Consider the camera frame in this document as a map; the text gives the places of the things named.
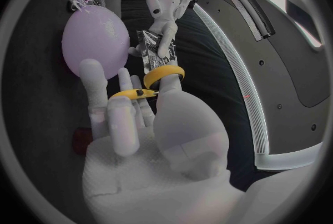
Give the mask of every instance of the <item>red object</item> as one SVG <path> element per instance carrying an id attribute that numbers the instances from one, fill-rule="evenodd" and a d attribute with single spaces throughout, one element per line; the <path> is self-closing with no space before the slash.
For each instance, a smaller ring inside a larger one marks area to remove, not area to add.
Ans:
<path id="1" fill-rule="evenodd" d="M 88 145 L 93 141 L 91 128 L 77 128 L 73 134 L 72 146 L 76 154 L 85 156 Z"/>

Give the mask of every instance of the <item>yellow bracelet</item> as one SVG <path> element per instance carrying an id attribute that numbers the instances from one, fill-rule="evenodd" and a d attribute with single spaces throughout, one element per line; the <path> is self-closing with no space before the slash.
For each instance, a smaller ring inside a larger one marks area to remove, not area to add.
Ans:
<path id="1" fill-rule="evenodd" d="M 164 78 L 168 75 L 172 74 L 178 74 L 181 76 L 181 81 L 185 77 L 185 71 L 179 67 L 179 66 L 173 66 L 170 64 L 167 64 L 165 66 L 158 67 L 152 71 L 150 71 L 148 74 L 146 74 L 143 78 L 144 85 L 147 89 L 152 89 L 152 85 L 159 81 L 161 78 Z"/>
<path id="2" fill-rule="evenodd" d="M 112 95 L 111 98 L 118 96 L 127 96 L 129 99 L 135 100 L 135 99 L 155 97 L 157 94 L 158 92 L 152 91 L 150 89 L 128 89 L 126 91 L 121 91 Z"/>

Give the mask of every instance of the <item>yellow ring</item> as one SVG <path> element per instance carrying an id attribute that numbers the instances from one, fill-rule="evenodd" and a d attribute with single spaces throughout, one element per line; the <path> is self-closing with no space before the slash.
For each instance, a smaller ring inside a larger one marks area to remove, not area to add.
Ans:
<path id="1" fill-rule="evenodd" d="M 157 94 L 158 92 L 152 91 L 150 89 L 128 89 L 126 91 L 121 91 L 112 95 L 111 98 L 118 96 L 127 96 L 129 99 L 135 100 L 135 99 L 155 97 Z"/>
<path id="2" fill-rule="evenodd" d="M 164 78 L 172 74 L 181 75 L 182 76 L 182 78 L 180 79 L 181 81 L 185 77 L 185 71 L 181 67 L 167 64 L 165 66 L 161 66 L 150 71 L 148 74 L 144 76 L 143 82 L 146 88 L 150 89 L 152 84 L 154 84 L 156 81 L 159 81 L 161 78 Z"/>

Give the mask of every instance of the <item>yellow band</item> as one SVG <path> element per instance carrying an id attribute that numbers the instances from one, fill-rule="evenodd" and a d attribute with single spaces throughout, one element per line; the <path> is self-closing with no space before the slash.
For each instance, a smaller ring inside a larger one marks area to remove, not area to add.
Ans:
<path id="1" fill-rule="evenodd" d="M 131 100 L 135 99 L 143 99 L 149 97 L 155 97 L 158 94 L 156 91 L 152 91 L 150 89 L 128 89 L 126 91 L 118 92 L 111 96 L 118 97 L 118 96 L 127 96 Z"/>
<path id="2" fill-rule="evenodd" d="M 161 78 L 172 74 L 181 75 L 180 80 L 183 80 L 183 78 L 185 77 L 185 71 L 181 67 L 168 64 L 150 71 L 144 76 L 143 82 L 147 89 L 151 89 L 152 85 L 155 82 L 159 81 Z"/>

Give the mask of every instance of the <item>purple balloon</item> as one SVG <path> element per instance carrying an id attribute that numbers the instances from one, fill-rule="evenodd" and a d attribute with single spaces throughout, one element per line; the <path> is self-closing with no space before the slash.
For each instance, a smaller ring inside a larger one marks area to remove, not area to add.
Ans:
<path id="1" fill-rule="evenodd" d="M 84 59 L 97 60 L 106 79 L 117 75 L 128 58 L 129 34 L 122 20 L 101 6 L 87 6 L 69 18 L 62 38 L 66 64 L 79 77 Z"/>

